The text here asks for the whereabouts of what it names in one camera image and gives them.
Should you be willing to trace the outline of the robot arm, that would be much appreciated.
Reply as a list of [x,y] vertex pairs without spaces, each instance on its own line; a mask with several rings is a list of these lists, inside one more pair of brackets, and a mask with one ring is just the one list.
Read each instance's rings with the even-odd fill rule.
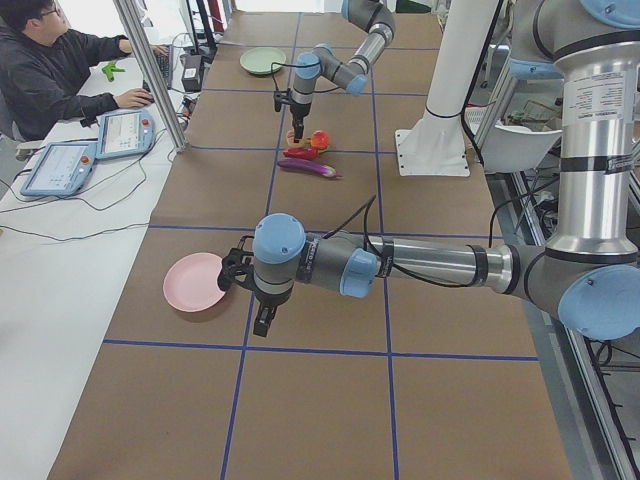
[[371,67],[394,39],[393,14],[379,1],[345,1],[341,13],[349,23],[364,31],[366,37],[346,62],[326,43],[298,56],[293,86],[282,98],[289,105],[295,140],[304,136],[304,119],[310,113],[317,80],[324,78],[351,95],[361,94]]
[[[501,1],[452,1],[423,118],[396,141],[409,154],[402,175],[462,173],[468,87],[483,60]],[[367,37],[346,63],[328,44],[299,55],[293,87],[276,91],[302,140],[316,81],[362,93],[371,67],[395,36],[379,1],[343,1],[342,16]],[[266,337],[279,305],[301,282],[363,298],[376,278],[410,277],[445,288],[488,287],[527,300],[594,340],[639,328],[638,248],[627,238],[627,206],[639,68],[639,1],[516,1],[510,61],[563,78],[558,224],[543,247],[495,248],[342,232],[307,233],[276,213],[256,227],[249,289],[259,301],[253,333]]]

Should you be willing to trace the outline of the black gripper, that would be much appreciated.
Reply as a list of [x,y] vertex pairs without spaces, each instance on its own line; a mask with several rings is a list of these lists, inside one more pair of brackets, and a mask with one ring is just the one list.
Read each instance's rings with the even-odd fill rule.
[[292,288],[288,288],[279,293],[268,293],[263,290],[258,290],[255,293],[255,297],[259,302],[259,308],[254,319],[254,335],[267,335],[276,316],[278,307],[289,300],[292,291]]
[[291,114],[293,118],[294,140],[300,140],[304,135],[304,118],[309,115],[310,103],[291,103]]

